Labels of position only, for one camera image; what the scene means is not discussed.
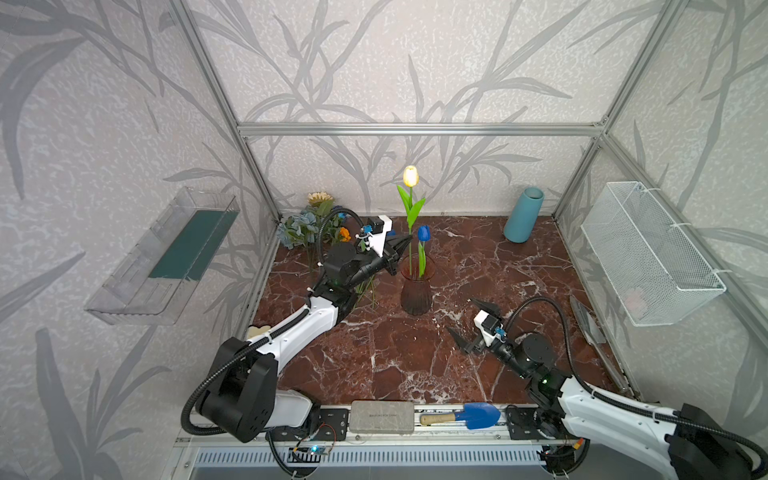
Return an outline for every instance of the blue shovel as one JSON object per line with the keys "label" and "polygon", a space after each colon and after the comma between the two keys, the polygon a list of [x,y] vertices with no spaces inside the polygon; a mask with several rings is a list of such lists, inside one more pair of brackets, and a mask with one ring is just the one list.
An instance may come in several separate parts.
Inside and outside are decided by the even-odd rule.
{"label": "blue shovel", "polygon": [[496,425],[502,413],[490,403],[473,402],[465,403],[464,410],[453,413],[435,413],[422,415],[419,421],[422,425],[431,425],[441,422],[456,422],[465,420],[470,430],[486,429]]}

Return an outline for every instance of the blue tulip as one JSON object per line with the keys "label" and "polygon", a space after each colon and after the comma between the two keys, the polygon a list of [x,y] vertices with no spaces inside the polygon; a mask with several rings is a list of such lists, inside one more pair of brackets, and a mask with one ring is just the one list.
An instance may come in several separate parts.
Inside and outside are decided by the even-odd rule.
{"label": "blue tulip", "polygon": [[432,232],[429,231],[429,226],[422,225],[419,227],[419,241],[428,242],[432,238]]}

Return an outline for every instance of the vase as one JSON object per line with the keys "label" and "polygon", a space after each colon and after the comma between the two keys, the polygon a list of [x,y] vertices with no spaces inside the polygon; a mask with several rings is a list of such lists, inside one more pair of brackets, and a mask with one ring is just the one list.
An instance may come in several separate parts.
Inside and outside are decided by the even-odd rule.
{"label": "vase", "polygon": [[529,187],[520,194],[512,215],[504,226],[504,236],[515,243],[523,243],[533,231],[541,204],[544,203],[544,192],[536,187]]}
{"label": "vase", "polygon": [[[400,273],[406,279],[400,292],[400,306],[409,315],[423,315],[432,308],[432,287],[430,279],[435,275],[435,262],[427,255],[424,275],[419,278],[419,255],[413,254],[400,262]],[[413,276],[410,266],[413,265]]]}

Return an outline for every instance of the wallpaper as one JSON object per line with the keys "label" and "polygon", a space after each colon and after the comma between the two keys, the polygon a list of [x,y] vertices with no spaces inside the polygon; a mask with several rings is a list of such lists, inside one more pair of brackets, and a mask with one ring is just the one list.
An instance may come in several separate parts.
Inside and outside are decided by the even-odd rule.
{"label": "wallpaper", "polygon": [[[157,478],[274,224],[164,2],[0,2],[0,478]],[[88,297],[188,186],[241,212],[174,326]]]}
{"label": "wallpaper", "polygon": [[[764,306],[767,8],[690,2],[611,131]],[[768,354],[722,298],[672,326],[626,318],[579,229],[615,180],[626,178],[599,155],[561,226],[633,384],[647,400],[701,406],[768,445]]]}
{"label": "wallpaper", "polygon": [[687,8],[611,132],[768,312],[768,2]]}
{"label": "wallpaper", "polygon": [[[663,2],[190,0],[240,122],[595,122]],[[507,214],[524,187],[549,213],[586,138],[252,137],[281,209],[332,190],[400,212],[417,164],[426,214]]]}

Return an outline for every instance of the yellow tulip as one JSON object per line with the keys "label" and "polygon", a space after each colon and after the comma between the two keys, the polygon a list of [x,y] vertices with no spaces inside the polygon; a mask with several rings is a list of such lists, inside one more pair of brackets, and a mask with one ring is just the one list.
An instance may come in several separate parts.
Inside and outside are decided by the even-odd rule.
{"label": "yellow tulip", "polygon": [[419,183],[419,171],[414,165],[406,167],[406,171],[402,172],[402,182],[411,188]]}

